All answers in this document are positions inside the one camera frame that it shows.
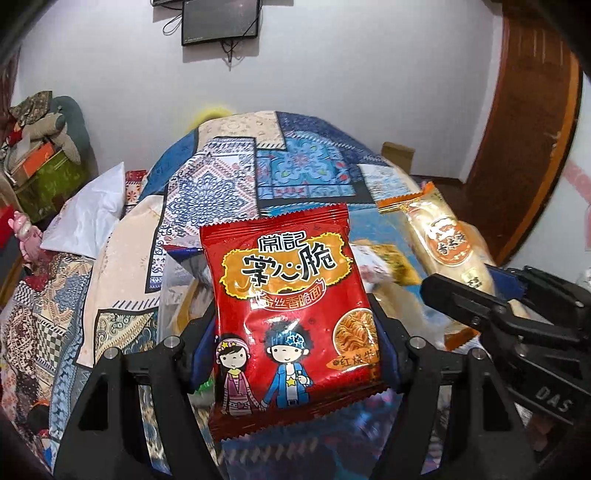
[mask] cable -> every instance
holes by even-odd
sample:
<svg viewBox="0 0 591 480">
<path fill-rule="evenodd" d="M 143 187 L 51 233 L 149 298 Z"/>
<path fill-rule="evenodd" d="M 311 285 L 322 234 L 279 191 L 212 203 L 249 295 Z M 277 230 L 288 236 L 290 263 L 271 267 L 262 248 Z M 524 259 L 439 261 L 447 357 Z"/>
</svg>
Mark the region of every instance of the cable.
<svg viewBox="0 0 591 480">
<path fill-rule="evenodd" d="M 232 67 L 232 60 L 234 58 L 234 49 L 238 46 L 238 44 L 244 40 L 244 37 L 246 36 L 246 34 L 248 33 L 248 31 L 252 28 L 252 26 L 259 21 L 259 19 L 261 18 L 261 11 L 262 11 L 262 1 L 259 5 L 259 10 L 256 13 L 256 18 L 252 21 L 252 23 L 248 26 L 248 28 L 244 31 L 244 33 L 238 37 L 238 40 L 234 40 L 231 39 L 229 40 L 222 40 L 220 42 L 220 45 L 222 46 L 222 50 L 223 52 L 227 55 L 228 57 L 228 66 Z"/>
<path fill-rule="evenodd" d="M 168 5 L 154 5 L 154 0 L 150 0 L 150 5 L 152 5 L 152 7 L 163 7 L 168 8 L 169 10 L 177 10 L 179 12 L 183 11 L 182 8 L 169 7 Z"/>
<path fill-rule="evenodd" d="M 173 23 L 174 21 L 177 21 L 178 23 L 170 30 L 166 30 L 166 27 L 168 27 L 171 23 Z M 164 35 L 166 35 L 167 37 L 169 37 L 170 35 L 172 35 L 174 32 L 176 32 L 178 30 L 178 28 L 181 26 L 181 23 L 183 23 L 183 14 L 178 14 L 176 17 L 174 17 L 171 20 L 168 20 L 168 22 L 166 22 L 166 25 L 164 25 L 162 27 L 162 33 Z"/>
</svg>

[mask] plush toy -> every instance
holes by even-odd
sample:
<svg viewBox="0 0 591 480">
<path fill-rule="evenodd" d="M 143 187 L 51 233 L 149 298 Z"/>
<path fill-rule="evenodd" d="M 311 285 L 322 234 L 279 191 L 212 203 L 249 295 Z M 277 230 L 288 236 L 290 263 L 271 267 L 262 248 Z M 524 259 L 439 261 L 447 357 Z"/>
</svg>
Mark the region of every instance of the plush toy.
<svg viewBox="0 0 591 480">
<path fill-rule="evenodd" d="M 8 226 L 20 240 L 22 258 L 26 263 L 37 265 L 41 257 L 43 233 L 31 224 L 29 217 L 21 212 L 14 212 L 14 219 L 8 219 Z"/>
</svg>

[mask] instant noodle snack package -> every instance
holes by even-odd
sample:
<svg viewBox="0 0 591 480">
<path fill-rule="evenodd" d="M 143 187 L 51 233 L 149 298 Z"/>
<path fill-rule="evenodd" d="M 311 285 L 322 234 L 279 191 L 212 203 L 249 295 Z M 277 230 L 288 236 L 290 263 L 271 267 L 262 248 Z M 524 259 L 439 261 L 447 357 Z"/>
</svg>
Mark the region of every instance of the instant noodle snack package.
<svg viewBox="0 0 591 480">
<path fill-rule="evenodd" d="M 212 436 L 312 419 L 382 391 L 345 205 L 201 228 L 217 307 Z"/>
</svg>

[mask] cartoon girl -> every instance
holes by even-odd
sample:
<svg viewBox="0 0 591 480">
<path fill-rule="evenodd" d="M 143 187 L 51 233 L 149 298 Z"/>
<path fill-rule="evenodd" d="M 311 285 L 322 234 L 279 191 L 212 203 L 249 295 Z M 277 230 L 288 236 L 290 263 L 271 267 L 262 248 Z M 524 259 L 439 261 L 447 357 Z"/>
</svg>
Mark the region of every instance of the cartoon girl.
<svg viewBox="0 0 591 480">
<path fill-rule="evenodd" d="M 220 377 L 223 381 L 224 414 L 234 417 L 250 415 L 251 406 L 263 410 L 252 394 L 244 374 L 250 356 L 248 345 L 237 335 L 222 336 L 217 345 L 216 362 L 220 365 Z"/>
</svg>

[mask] cartoon characters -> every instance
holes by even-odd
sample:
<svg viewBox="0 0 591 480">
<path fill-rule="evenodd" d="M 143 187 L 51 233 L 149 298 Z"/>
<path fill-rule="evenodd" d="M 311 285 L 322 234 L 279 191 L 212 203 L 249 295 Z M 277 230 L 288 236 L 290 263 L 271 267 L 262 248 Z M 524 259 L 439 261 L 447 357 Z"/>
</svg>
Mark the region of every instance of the cartoon characters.
<svg viewBox="0 0 591 480">
<path fill-rule="evenodd" d="M 267 408 L 275 392 L 279 408 L 295 407 L 310 401 L 306 388 L 313 385 L 301 363 L 301 357 L 308 355 L 312 342 L 308 332 L 297 321 L 277 322 L 265 335 L 267 355 L 279 364 L 277 373 L 261 401 Z"/>
<path fill-rule="evenodd" d="M 250 415 L 252 408 L 262 410 L 248 384 L 246 365 L 250 358 L 248 345 L 237 335 L 224 335 L 216 348 L 223 382 L 222 413 L 238 417 Z"/>
</svg>

